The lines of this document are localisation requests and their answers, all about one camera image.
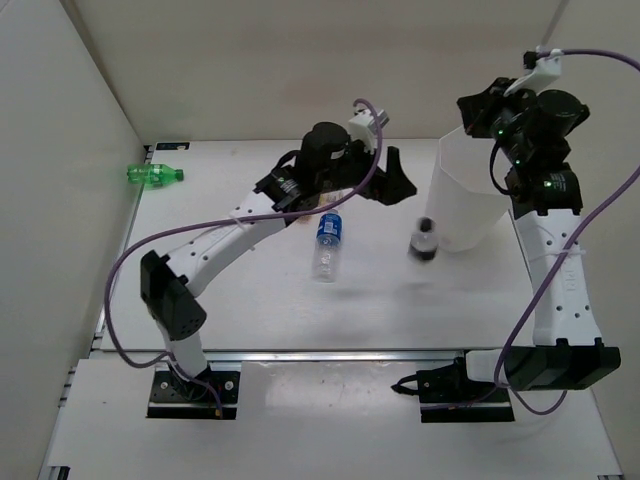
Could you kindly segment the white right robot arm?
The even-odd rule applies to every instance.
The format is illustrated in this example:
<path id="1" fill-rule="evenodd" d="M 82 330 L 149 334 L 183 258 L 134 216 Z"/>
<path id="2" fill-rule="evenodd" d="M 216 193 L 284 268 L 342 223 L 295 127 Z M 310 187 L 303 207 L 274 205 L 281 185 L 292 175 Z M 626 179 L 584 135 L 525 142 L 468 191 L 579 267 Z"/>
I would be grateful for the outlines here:
<path id="1" fill-rule="evenodd" d="M 533 319 L 532 343 L 513 336 L 496 350 L 469 350 L 450 366 L 428 370 L 418 392 L 432 408 L 464 408 L 497 392 L 584 390 L 621 365 L 602 340 L 589 301 L 578 238 L 579 180 L 567 163 L 567 136 L 590 115 L 572 94 L 499 77 L 458 99 L 464 131 L 494 142 L 490 155 L 510 163 L 498 191 L 509 198 L 513 225 L 534 295 L 515 330 Z"/>

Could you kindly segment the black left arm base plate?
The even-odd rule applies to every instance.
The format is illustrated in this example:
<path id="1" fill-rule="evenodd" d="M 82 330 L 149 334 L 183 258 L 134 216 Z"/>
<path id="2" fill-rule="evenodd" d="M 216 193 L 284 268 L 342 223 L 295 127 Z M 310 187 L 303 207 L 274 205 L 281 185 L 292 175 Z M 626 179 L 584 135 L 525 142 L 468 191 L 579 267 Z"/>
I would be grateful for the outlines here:
<path id="1" fill-rule="evenodd" d="M 235 420 L 241 372 L 211 365 L 207 377 L 220 403 L 205 387 L 185 382 L 167 364 L 158 365 L 153 374 L 147 414 L 150 419 Z"/>

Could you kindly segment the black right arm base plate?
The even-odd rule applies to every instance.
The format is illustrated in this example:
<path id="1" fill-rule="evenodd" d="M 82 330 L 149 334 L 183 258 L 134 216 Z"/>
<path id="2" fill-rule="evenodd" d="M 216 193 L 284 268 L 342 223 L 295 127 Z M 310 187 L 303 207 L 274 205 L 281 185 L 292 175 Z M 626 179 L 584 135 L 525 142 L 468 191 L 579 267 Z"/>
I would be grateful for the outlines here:
<path id="1" fill-rule="evenodd" d="M 506 389 L 469 380 L 453 365 L 416 372 L 423 424 L 509 423 L 515 421 Z"/>

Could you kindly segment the black label water bottle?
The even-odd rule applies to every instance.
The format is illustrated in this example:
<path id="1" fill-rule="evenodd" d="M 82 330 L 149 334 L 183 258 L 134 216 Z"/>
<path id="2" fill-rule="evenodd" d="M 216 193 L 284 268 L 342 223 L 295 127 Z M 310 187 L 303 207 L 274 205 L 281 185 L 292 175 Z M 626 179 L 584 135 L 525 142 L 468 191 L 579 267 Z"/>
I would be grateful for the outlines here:
<path id="1" fill-rule="evenodd" d="M 429 217 L 421 217 L 417 220 L 416 229 L 412 232 L 408 254 L 419 262 L 427 263 L 435 259 L 439 247 L 439 237 L 435 223 Z"/>

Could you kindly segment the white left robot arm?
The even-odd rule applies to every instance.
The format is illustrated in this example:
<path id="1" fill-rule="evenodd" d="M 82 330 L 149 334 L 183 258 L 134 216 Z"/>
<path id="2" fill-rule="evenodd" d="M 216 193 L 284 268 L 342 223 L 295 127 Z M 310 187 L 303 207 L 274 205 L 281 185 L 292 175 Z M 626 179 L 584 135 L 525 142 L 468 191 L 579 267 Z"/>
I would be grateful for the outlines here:
<path id="1" fill-rule="evenodd" d="M 186 399 L 202 398 L 210 386 L 199 336 L 207 314 L 198 297 L 259 242 L 312 214 L 323 194 L 345 189 L 385 206 L 416 194 L 398 148 L 383 147 L 380 122 L 314 125 L 300 148 L 285 153 L 221 225 L 164 255 L 142 257 L 141 299 L 163 336 L 175 388 Z"/>

